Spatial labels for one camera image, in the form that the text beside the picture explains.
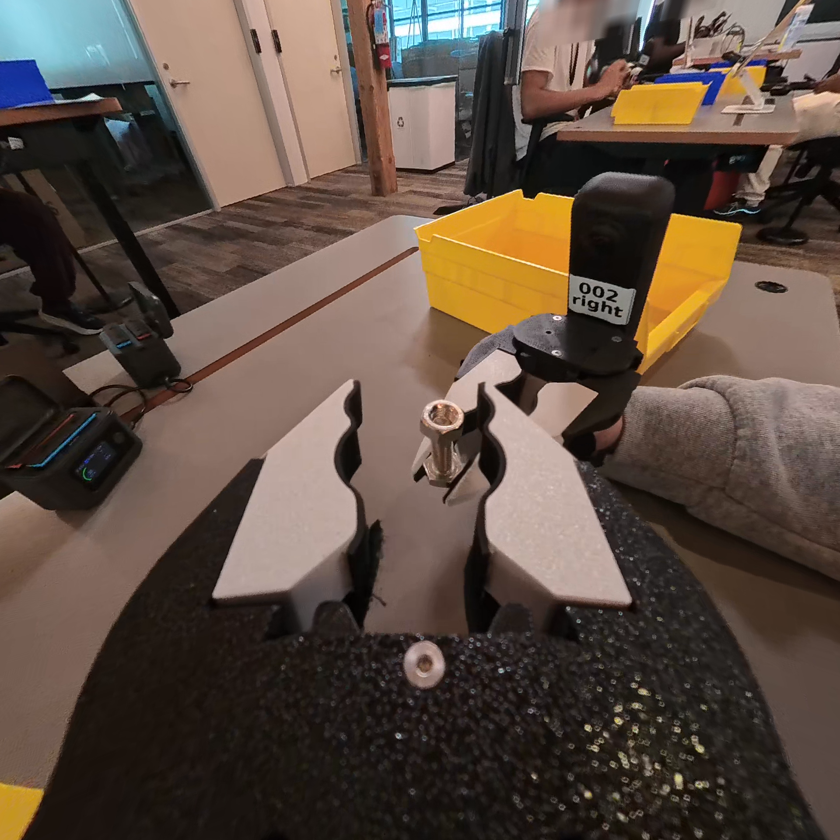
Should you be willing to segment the white recycling bin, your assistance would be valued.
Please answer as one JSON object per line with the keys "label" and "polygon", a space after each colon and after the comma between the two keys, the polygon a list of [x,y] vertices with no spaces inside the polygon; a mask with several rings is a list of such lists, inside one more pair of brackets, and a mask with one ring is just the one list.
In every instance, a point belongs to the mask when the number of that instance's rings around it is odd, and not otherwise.
{"label": "white recycling bin", "polygon": [[387,83],[395,168],[438,172],[455,162],[457,76]]}

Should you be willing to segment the dark hanging jacket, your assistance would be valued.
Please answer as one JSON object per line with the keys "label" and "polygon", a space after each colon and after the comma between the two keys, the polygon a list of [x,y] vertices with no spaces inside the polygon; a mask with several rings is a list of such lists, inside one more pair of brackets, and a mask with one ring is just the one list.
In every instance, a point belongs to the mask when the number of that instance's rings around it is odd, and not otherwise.
{"label": "dark hanging jacket", "polygon": [[471,199],[491,199],[522,185],[512,87],[505,82],[507,49],[508,34],[501,31],[479,41],[464,189]]}

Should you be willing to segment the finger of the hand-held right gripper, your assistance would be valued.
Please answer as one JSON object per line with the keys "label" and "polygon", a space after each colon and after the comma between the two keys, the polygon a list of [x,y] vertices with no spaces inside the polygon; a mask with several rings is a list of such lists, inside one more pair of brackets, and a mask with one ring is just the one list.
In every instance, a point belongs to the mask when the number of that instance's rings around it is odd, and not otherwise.
{"label": "finger of the hand-held right gripper", "polygon": [[[452,384],[446,397],[432,401],[450,401],[459,406],[465,414],[464,431],[456,447],[463,462],[463,468],[480,450],[480,432],[478,430],[478,390],[480,385],[494,385],[501,388],[511,385],[517,388],[522,377],[523,373],[514,356],[491,355]],[[420,448],[413,462],[413,479],[415,481],[426,479],[423,470],[418,467]]]}
{"label": "finger of the hand-held right gripper", "polygon": [[472,457],[444,494],[446,506],[458,506],[485,494],[485,476],[480,468],[480,455]]}

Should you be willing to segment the black office chair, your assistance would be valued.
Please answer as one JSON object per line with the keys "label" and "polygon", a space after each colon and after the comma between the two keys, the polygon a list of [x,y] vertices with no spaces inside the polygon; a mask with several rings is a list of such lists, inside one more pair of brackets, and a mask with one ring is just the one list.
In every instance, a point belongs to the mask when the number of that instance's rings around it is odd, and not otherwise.
{"label": "black office chair", "polygon": [[783,182],[772,186],[766,194],[759,219],[770,222],[788,205],[791,214],[781,226],[768,225],[756,234],[760,243],[776,247],[802,247],[810,241],[796,223],[804,210],[822,198],[839,210],[839,184],[833,175],[839,168],[839,138],[822,138],[797,143],[791,147],[794,162]]}

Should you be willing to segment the blue plastic bin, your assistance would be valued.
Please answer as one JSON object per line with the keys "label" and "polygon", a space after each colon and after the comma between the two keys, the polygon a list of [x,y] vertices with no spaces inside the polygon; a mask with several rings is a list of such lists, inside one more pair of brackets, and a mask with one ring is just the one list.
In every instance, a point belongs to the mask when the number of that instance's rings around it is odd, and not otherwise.
{"label": "blue plastic bin", "polygon": [[710,106],[720,98],[743,98],[747,91],[743,80],[749,78],[756,88],[761,88],[766,78],[767,59],[755,59],[749,62],[744,74],[735,78],[732,75],[734,66],[724,62],[714,62],[707,66],[697,66],[689,69],[682,68],[679,72],[672,72],[657,78],[654,84],[699,83],[707,87],[707,94],[702,105]]}
{"label": "blue plastic bin", "polygon": [[1,109],[53,104],[55,98],[35,59],[1,60]]}

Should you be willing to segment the wooden desk with black legs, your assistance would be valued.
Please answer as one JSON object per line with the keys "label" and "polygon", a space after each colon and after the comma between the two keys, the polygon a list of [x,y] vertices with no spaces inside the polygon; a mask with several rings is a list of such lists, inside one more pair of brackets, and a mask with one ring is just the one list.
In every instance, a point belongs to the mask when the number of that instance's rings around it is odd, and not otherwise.
{"label": "wooden desk with black legs", "polygon": [[94,140],[105,118],[123,110],[116,98],[57,100],[1,111],[2,176],[65,167],[74,172],[140,279],[170,318],[181,315],[132,228],[100,178]]}

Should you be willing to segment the black battery charger dock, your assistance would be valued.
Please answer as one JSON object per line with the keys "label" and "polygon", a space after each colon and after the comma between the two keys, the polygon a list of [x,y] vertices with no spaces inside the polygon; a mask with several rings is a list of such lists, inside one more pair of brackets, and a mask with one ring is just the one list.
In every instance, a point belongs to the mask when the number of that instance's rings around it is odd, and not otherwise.
{"label": "black battery charger dock", "polygon": [[139,317],[107,324],[99,339],[138,387],[172,385],[180,380],[182,367],[166,342],[174,335],[170,317],[142,282],[131,281],[129,288]]}

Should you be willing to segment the white stand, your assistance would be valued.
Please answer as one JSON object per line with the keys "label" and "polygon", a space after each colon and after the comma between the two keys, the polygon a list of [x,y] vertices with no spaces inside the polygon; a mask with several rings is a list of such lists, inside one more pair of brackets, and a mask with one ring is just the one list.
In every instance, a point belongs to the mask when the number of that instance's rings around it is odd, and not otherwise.
{"label": "white stand", "polygon": [[766,65],[746,65],[731,68],[723,74],[718,99],[727,105],[725,112],[758,114],[767,111],[767,98],[761,87],[767,72]]}

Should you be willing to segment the silver metal bolt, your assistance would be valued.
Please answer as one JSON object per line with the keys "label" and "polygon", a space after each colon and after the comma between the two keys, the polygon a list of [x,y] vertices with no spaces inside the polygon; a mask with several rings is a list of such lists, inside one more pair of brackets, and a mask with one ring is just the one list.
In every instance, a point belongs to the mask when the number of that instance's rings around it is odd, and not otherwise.
{"label": "silver metal bolt", "polygon": [[418,467],[423,469],[424,461],[432,456],[439,469],[446,469],[455,456],[465,423],[463,410],[455,403],[437,400],[427,404],[422,412],[420,431],[424,442],[418,453]]}

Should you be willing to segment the black charger case with display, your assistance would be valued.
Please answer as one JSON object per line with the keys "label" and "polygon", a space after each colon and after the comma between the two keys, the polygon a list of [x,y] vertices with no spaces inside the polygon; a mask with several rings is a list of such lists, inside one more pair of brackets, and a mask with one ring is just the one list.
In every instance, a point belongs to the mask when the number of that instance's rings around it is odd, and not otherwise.
{"label": "black charger case with display", "polygon": [[4,490],[48,511],[87,511],[102,504],[142,448],[108,407],[63,407],[22,377],[2,379]]}

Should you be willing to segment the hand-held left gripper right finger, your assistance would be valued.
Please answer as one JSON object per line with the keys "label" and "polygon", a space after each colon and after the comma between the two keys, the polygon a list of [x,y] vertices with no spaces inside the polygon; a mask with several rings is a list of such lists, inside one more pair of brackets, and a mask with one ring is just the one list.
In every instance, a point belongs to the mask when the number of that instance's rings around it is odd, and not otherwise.
{"label": "hand-held left gripper right finger", "polygon": [[489,632],[502,607],[530,612],[552,632],[567,606],[623,612],[632,595],[577,462],[562,445],[572,410],[593,394],[551,384],[526,414],[499,387],[480,384],[476,466],[486,480],[465,566],[469,630]]}

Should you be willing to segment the person's right forearm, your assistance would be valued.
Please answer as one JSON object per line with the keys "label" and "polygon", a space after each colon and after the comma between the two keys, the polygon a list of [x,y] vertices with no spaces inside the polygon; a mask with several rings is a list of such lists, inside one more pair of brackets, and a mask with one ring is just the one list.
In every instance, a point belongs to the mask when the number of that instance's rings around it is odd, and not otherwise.
{"label": "person's right forearm", "polygon": [[839,580],[839,389],[713,375],[641,386],[613,438],[596,434],[604,477]]}

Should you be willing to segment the large glass window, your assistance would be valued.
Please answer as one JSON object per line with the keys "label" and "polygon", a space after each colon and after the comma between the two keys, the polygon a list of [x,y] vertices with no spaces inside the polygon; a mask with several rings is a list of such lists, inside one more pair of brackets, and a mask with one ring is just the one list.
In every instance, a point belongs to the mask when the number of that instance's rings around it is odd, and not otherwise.
{"label": "large glass window", "polygon": [[483,35],[501,30],[502,1],[389,1],[395,75],[453,76],[476,66]]}

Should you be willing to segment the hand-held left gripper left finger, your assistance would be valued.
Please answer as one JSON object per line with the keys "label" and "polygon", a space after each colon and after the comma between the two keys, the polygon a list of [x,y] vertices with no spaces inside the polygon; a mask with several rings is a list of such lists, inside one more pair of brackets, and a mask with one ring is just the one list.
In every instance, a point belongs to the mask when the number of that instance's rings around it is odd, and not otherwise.
{"label": "hand-held left gripper left finger", "polygon": [[351,483],[361,424],[361,384],[348,380],[266,452],[214,604],[271,607],[276,632],[307,632],[328,602],[364,621],[370,530]]}

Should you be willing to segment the yellow plastic piece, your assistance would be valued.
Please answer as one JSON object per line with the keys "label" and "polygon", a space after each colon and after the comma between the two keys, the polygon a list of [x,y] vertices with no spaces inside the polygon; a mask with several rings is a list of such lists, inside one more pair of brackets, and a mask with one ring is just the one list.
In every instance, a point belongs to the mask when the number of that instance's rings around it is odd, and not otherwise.
{"label": "yellow plastic piece", "polygon": [[13,784],[0,784],[1,839],[21,839],[43,798],[43,790]]}

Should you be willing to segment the large yellow plastic bin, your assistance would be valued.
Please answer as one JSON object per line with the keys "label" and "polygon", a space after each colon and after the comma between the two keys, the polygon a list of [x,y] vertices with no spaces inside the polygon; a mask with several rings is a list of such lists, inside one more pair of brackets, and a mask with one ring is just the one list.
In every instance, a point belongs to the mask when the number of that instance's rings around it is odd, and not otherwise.
{"label": "large yellow plastic bin", "polygon": [[[486,333],[565,314],[572,204],[515,191],[417,227],[429,305]],[[635,336],[642,374],[719,299],[741,233],[739,224],[671,215]]]}

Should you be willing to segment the wooden post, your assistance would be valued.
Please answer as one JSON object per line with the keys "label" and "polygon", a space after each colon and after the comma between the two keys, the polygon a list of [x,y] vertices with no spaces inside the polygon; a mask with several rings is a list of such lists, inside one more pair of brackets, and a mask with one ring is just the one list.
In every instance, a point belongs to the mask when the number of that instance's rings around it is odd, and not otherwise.
{"label": "wooden post", "polygon": [[371,2],[349,1],[353,60],[358,78],[367,163],[374,196],[397,191],[396,162],[385,70],[375,51],[368,7]]}

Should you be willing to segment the small yellow plastic bin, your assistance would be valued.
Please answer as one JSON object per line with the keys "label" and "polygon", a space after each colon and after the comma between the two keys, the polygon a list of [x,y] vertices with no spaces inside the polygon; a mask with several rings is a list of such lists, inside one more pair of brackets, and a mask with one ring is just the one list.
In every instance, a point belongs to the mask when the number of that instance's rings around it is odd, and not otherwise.
{"label": "small yellow plastic bin", "polygon": [[615,125],[690,125],[707,87],[699,83],[636,85],[621,91],[612,106]]}

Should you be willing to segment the grey work table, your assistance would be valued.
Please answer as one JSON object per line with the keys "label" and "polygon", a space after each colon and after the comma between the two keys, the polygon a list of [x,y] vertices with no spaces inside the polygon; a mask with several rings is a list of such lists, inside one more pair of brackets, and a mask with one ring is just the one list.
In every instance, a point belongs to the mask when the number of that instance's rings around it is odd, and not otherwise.
{"label": "grey work table", "polygon": [[769,113],[735,113],[729,108],[745,97],[725,98],[709,107],[699,107],[687,125],[616,125],[611,113],[602,110],[577,122],[565,122],[559,130],[563,142],[607,144],[688,145],[788,145],[797,136],[793,97],[775,98]]}

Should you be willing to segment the red fire extinguisher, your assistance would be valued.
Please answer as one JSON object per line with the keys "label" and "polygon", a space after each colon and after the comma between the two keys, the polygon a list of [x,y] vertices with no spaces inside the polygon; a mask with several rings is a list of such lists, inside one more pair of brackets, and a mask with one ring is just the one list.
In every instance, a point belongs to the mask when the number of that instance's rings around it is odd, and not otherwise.
{"label": "red fire extinguisher", "polygon": [[392,69],[391,29],[386,1],[370,1],[366,19],[375,64],[383,70]]}

